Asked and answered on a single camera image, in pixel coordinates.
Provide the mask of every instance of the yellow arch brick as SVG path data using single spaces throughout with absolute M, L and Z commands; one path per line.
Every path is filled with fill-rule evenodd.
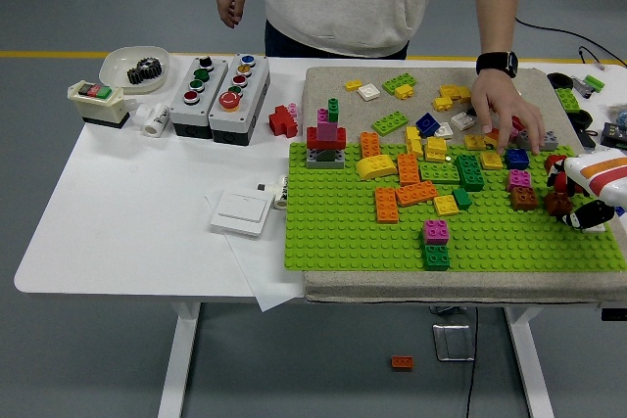
M 361 159 L 356 165 L 357 172 L 362 180 L 369 180 L 379 176 L 395 175 L 398 173 L 392 158 L 387 154 Z

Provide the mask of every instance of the black cable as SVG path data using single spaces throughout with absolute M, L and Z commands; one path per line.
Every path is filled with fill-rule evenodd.
M 624 62 L 622 59 L 620 59 L 618 56 L 616 56 L 615 54 L 613 54 L 611 51 L 609 51 L 609 50 L 605 49 L 605 48 L 604 48 L 601 44 L 599 44 L 598 42 L 593 41 L 592 39 L 587 38 L 586 36 L 583 36 L 583 35 L 581 35 L 581 34 L 579 34 L 579 33 L 575 33 L 575 32 L 573 32 L 573 31 L 568 31 L 568 30 L 566 30 L 566 29 L 549 28 L 549 27 L 547 27 L 547 26 L 537 26 L 536 24 L 531 24 L 531 23 L 524 22 L 524 21 L 522 21 L 521 19 L 519 19 L 518 17 L 516 17 L 516 21 L 517 21 L 517 22 L 519 22 L 520 24 L 524 24 L 525 26 L 529 26 L 529 27 L 531 27 L 531 28 L 543 29 L 543 30 L 545 30 L 545 31 L 555 31 L 555 32 L 557 32 L 557 33 L 565 33 L 565 34 L 571 34 L 571 35 L 573 35 L 573 36 L 577 36 L 578 38 L 581 38 L 581 39 L 583 39 L 583 40 L 585 40 L 585 41 L 588 41 L 589 43 L 594 44 L 594 45 L 595 45 L 595 46 L 597 46 L 598 48 L 603 49 L 605 52 L 607 52 L 607 53 L 608 53 L 608 55 L 610 55 L 612 58 L 614 58 L 616 61 L 618 61 L 620 64 L 622 64 L 625 68 L 627 68 L 627 64 L 625 64 L 625 62 Z
M 474 359 L 472 360 L 472 372 L 470 373 L 470 386 L 468 387 L 468 400 L 466 401 L 466 418 L 470 416 L 470 397 L 474 386 L 474 370 L 477 366 L 477 339 L 479 338 L 479 308 L 474 307 Z

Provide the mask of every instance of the gray floor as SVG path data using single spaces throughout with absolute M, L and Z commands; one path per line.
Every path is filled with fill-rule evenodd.
M 473 0 L 432 0 L 417 56 L 478 52 Z M 0 0 L 3 51 L 113 51 L 150 44 L 171 52 L 259 53 L 263 3 L 221 25 L 214 0 Z M 573 29 L 625 58 L 627 0 L 521 0 L 522 20 Z M 522 58 L 577 57 L 582 40 L 519 26 Z M 593 49 L 600 58 L 607 55 Z M 154 417 L 175 315 L 168 304 L 29 298 L 13 276 L 82 128 L 66 88 L 97 80 L 102 60 L 0 58 L 0 416 Z M 471 416 L 526 416 L 499 309 L 480 309 Z M 435 360 L 434 318 L 418 305 L 251 304 L 203 311 L 184 416 L 461 417 L 467 364 Z M 468 321 L 472 322 L 469 311 Z M 533 332 L 555 416 L 625 416 L 627 326 L 600 312 L 546 309 Z M 413 354 L 394 374 L 391 354 Z

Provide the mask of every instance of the white table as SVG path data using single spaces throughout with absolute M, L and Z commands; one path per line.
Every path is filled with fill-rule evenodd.
M 137 103 L 170 103 L 192 59 L 172 56 L 165 85 L 149 95 L 127 98 Z M 208 230 L 210 209 L 205 197 L 229 185 L 250 182 L 252 175 L 262 183 L 276 181 L 287 172 L 292 140 L 275 137 L 266 125 L 267 116 L 277 105 L 300 104 L 309 67 L 340 65 L 473 66 L 272 58 L 271 85 L 248 147 L 178 137 L 171 124 L 159 139 L 141 135 L 132 122 L 121 130 L 90 124 L 83 128 L 15 284 L 20 291 L 37 295 L 133 296 L 172 302 L 178 321 L 160 417 L 180 415 L 200 302 L 253 296 L 225 239 Z M 627 83 L 627 71 L 621 68 L 609 68 L 601 74 L 593 66 L 523 66 L 569 75 L 590 73 L 605 81 L 608 86 L 603 95 L 595 95 L 586 103 L 595 115 L 593 128 L 597 131 L 602 130 L 604 119 L 596 105 L 627 96 L 622 85 Z M 283 244 L 280 234 L 276 244 Z M 282 259 L 271 262 L 282 265 Z M 528 324 L 538 308 L 522 312 L 509 309 L 507 315 L 532 414 L 553 416 Z M 516 332 L 522 332 L 519 340 Z M 525 348 L 518 347 L 520 340 Z

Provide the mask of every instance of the person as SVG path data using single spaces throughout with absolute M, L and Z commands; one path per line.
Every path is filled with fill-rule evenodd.
M 242 21 L 246 0 L 216 0 L 230 28 Z M 265 0 L 265 53 L 279 57 L 404 59 L 428 0 Z M 540 152 L 545 126 L 540 110 L 523 100 L 511 79 L 511 53 L 518 0 L 476 0 L 481 40 L 472 104 L 484 133 L 499 116 L 497 151 L 502 154 L 512 117 L 525 125 L 531 149 Z

